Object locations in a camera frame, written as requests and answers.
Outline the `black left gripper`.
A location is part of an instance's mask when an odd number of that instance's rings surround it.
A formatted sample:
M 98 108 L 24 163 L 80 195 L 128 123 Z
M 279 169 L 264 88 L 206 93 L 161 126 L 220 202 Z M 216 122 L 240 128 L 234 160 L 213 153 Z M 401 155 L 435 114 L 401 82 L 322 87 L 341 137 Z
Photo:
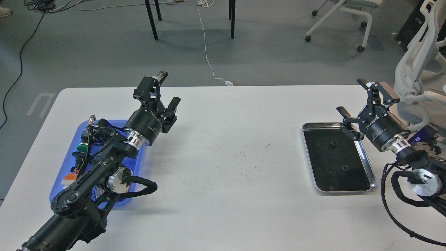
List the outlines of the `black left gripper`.
M 167 76 L 167 72 L 160 71 L 157 76 L 143 77 L 133 92 L 133 98 L 137 99 L 141 106 L 124 124 L 124 130 L 138 132 L 147 139 L 149 146 L 154 143 L 160 132 L 168 133 L 177 121 L 176 109 L 180 103 L 180 97 L 174 97 L 165 109 L 160 101 L 161 84 Z

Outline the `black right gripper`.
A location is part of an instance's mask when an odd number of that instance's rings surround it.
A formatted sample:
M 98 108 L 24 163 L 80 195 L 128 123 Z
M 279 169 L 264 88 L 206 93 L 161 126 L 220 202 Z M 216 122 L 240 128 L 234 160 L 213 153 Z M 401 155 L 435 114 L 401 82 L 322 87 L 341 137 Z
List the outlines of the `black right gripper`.
M 364 134 L 380 152 L 388 150 L 385 144 L 393 137 L 402 135 L 408 138 L 410 130 L 395 115 L 389 112 L 389 107 L 400 102 L 400 97 L 386 82 L 368 82 L 363 78 L 357 83 L 367 90 L 367 104 L 354 118 L 343 106 L 337 111 L 343 117 L 341 130 L 353 141 L 362 141 Z M 352 124 L 359 124 L 357 131 Z

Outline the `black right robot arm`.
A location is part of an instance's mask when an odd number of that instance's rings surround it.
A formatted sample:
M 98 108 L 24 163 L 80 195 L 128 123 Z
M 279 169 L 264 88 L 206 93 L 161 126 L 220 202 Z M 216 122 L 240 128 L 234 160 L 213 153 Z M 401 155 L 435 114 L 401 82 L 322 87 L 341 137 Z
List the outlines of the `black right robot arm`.
M 439 157 L 434 136 L 426 140 L 409 138 L 411 131 L 390 111 L 400 101 L 395 91 L 384 82 L 357 83 L 367 91 L 367 103 L 357 117 L 344 107 L 337 107 L 343 117 L 341 130 L 353 141 L 367 137 L 380 152 L 392 151 L 395 162 L 386 164 L 381 176 L 381 200 L 391 220 L 410 237 L 445 246 L 408 229 L 392 215 L 386 202 L 385 182 L 389 174 L 395 195 L 414 207 L 431 207 L 445 215 L 445 160 Z

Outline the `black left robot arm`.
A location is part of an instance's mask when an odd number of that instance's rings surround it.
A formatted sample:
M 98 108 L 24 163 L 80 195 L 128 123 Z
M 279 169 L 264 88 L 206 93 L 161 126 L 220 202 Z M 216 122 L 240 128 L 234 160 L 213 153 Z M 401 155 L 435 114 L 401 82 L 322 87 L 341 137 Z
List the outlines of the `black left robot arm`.
M 122 161 L 135 159 L 143 145 L 151 146 L 159 133 L 167 133 L 177 121 L 180 102 L 174 97 L 165 107 L 161 84 L 168 73 L 144 77 L 133 98 L 141 103 L 123 127 L 91 115 L 81 142 L 73 152 L 75 165 L 68 182 L 51 201 L 54 215 L 29 240 L 23 251 L 66 251 L 78 241 L 89 243 L 106 231 L 107 216 L 120 198 L 152 194 L 157 184 L 133 175 Z

